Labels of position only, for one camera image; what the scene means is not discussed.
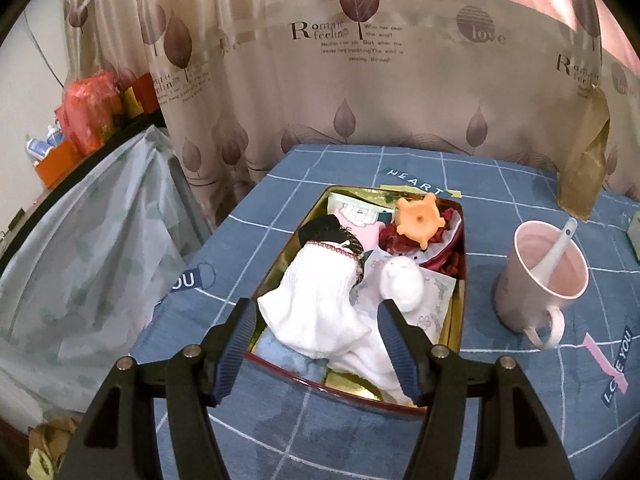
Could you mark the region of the olive crumpled cloth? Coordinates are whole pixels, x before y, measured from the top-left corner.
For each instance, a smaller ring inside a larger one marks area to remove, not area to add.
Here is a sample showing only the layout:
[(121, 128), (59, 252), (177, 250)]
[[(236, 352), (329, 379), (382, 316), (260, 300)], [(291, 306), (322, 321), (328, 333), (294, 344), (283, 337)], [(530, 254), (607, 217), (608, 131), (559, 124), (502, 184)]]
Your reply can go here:
[(29, 465), (27, 474), (34, 480), (54, 480), (60, 469), (75, 430), (76, 420), (62, 418), (44, 422), (29, 430)]

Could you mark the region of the black gold hair clip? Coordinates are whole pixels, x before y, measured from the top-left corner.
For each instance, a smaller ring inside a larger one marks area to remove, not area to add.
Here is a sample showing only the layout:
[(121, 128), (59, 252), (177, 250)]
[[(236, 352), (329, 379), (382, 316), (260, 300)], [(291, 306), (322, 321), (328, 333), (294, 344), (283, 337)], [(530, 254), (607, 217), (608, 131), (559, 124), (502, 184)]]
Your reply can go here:
[(326, 214), (303, 224), (298, 230), (300, 246), (307, 242), (334, 243), (348, 250), (357, 258), (364, 255), (364, 249), (358, 238), (341, 225), (335, 214)]

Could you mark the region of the red white scrunchie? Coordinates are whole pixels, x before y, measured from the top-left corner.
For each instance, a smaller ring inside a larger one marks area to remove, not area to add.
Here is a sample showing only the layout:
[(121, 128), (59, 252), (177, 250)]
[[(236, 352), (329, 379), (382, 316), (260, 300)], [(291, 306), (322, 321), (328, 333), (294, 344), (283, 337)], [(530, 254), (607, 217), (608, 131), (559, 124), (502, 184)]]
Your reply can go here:
[(392, 256), (413, 260), (423, 269), (458, 278), (463, 270), (463, 220), (454, 208), (447, 208), (440, 214), (445, 226), (430, 238), (425, 250), (409, 237), (398, 234), (393, 224), (382, 229), (378, 246)]

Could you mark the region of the pink mug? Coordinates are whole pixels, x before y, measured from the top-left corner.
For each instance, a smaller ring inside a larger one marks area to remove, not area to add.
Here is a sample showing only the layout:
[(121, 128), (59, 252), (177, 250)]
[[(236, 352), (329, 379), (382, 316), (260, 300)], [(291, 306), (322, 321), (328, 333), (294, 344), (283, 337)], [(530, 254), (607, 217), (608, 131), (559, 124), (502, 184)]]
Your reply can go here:
[(586, 291), (586, 258), (574, 241), (578, 222), (562, 228), (530, 220), (518, 226), (494, 295), (501, 323), (525, 335), (539, 350), (558, 346), (565, 330), (564, 310)]

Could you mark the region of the red plastic bag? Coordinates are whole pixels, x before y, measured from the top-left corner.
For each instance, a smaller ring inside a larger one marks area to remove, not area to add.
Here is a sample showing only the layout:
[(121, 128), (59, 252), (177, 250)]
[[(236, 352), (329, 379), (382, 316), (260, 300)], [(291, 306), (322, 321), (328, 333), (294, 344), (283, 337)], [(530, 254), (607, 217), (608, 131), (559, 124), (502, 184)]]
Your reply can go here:
[(114, 73), (100, 70), (73, 81), (54, 111), (66, 139), (81, 155), (91, 155), (111, 139), (124, 114)]

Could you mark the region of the red gold tin box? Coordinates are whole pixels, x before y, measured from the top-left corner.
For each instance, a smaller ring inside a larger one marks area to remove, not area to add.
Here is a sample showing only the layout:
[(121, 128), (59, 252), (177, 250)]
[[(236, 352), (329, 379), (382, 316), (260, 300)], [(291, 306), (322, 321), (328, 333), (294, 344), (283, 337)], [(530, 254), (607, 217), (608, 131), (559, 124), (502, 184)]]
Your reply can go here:
[(410, 186), (332, 185), (314, 203), (254, 293), (250, 357), (338, 398), (412, 412), (378, 331), (378, 305), (394, 300), (433, 344), (460, 346), (465, 300), (463, 209), (435, 191), (444, 224), (425, 246), (397, 229)]

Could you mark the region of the orange plastic toy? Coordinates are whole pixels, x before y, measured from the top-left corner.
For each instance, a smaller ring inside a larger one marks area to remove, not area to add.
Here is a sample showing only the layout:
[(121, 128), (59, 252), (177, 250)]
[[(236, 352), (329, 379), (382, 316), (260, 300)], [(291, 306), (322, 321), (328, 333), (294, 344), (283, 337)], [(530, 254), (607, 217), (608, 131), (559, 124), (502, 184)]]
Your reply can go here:
[(401, 197), (396, 203), (396, 231), (427, 250), (428, 241), (446, 226), (440, 215), (434, 193), (426, 193), (420, 200)]

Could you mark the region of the floral white tissue packet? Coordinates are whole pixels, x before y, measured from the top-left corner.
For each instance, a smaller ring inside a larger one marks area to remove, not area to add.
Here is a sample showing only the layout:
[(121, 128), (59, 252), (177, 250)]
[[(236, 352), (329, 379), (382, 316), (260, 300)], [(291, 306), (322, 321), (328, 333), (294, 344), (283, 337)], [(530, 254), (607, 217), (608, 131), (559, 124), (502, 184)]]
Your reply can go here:
[[(392, 256), (381, 249), (375, 249), (367, 258), (364, 264), (363, 279), (350, 292), (350, 301), (358, 312), (365, 313), (371, 318), (375, 317), (378, 305), (385, 300), (378, 290), (378, 279), (382, 266), (394, 257), (399, 256)], [(445, 274), (423, 269), (420, 266), (419, 268), (424, 281), (422, 302), (416, 310), (409, 313), (402, 313), (398, 310), (409, 324), (421, 327), (431, 342), (436, 344), (444, 327), (457, 280)]]

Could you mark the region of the green patterned plastic cover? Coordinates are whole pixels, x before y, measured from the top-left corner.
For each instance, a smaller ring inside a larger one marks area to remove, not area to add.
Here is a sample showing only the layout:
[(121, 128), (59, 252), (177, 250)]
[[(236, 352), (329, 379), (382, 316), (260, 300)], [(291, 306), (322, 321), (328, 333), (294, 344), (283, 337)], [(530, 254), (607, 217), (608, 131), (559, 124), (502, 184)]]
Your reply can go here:
[(2, 419), (26, 430), (85, 411), (209, 234), (162, 130), (97, 164), (2, 272)]

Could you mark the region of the white cotton ball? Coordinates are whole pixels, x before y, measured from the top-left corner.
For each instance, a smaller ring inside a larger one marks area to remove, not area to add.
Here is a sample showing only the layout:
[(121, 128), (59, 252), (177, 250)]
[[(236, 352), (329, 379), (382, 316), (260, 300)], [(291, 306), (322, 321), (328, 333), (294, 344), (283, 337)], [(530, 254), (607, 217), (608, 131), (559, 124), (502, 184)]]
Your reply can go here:
[(402, 313), (416, 310), (424, 297), (421, 270), (410, 258), (391, 258), (382, 266), (378, 290), (383, 299), (393, 300)]

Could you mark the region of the brown kraft snack bag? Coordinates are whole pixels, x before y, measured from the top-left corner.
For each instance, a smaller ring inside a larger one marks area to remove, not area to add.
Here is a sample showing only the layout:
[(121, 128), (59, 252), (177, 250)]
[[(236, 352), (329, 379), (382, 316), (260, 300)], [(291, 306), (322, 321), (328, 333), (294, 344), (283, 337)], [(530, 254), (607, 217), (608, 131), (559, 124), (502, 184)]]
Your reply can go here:
[(558, 186), (559, 207), (582, 222), (589, 219), (606, 175), (610, 121), (605, 93), (599, 87), (593, 88), (574, 144), (560, 171)]

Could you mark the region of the white fluffy sock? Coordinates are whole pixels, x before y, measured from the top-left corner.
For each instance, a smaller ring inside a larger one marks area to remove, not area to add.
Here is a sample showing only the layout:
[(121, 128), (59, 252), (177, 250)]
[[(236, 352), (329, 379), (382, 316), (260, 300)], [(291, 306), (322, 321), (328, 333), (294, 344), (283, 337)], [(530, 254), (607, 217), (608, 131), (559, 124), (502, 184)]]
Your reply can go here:
[(257, 298), (274, 338), (335, 373), (358, 376), (387, 402), (411, 403), (402, 393), (374, 313), (356, 310), (350, 292), (360, 270), (356, 255), (331, 242), (306, 243), (276, 289)]

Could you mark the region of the light blue towel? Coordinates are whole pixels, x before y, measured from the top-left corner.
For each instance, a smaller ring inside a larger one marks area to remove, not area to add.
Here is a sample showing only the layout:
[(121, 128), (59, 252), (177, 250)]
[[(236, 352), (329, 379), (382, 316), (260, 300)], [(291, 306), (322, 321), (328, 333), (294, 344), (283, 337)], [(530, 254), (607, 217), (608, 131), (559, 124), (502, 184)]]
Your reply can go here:
[(324, 381), (328, 371), (326, 359), (311, 359), (278, 341), (269, 328), (257, 339), (252, 352), (258, 358), (310, 382)]

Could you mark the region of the pink white wet wipes pack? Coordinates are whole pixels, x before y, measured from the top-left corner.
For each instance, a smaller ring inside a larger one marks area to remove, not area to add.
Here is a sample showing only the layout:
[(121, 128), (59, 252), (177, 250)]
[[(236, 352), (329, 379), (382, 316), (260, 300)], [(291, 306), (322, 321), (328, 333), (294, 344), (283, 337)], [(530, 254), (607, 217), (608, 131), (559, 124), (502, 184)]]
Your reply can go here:
[(333, 214), (341, 226), (360, 241), (366, 252), (378, 247), (380, 232), (394, 218), (394, 212), (390, 208), (341, 193), (329, 194), (328, 214)]

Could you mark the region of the orange box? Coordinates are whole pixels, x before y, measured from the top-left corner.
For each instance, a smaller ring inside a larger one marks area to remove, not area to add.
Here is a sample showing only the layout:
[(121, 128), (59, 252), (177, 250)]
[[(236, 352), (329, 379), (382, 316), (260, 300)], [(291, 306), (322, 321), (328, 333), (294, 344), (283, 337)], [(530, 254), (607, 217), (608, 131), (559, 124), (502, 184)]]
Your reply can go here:
[(48, 151), (47, 156), (35, 166), (35, 172), (43, 187), (51, 191), (59, 185), (80, 163), (85, 155), (78, 152), (75, 145), (64, 140)]

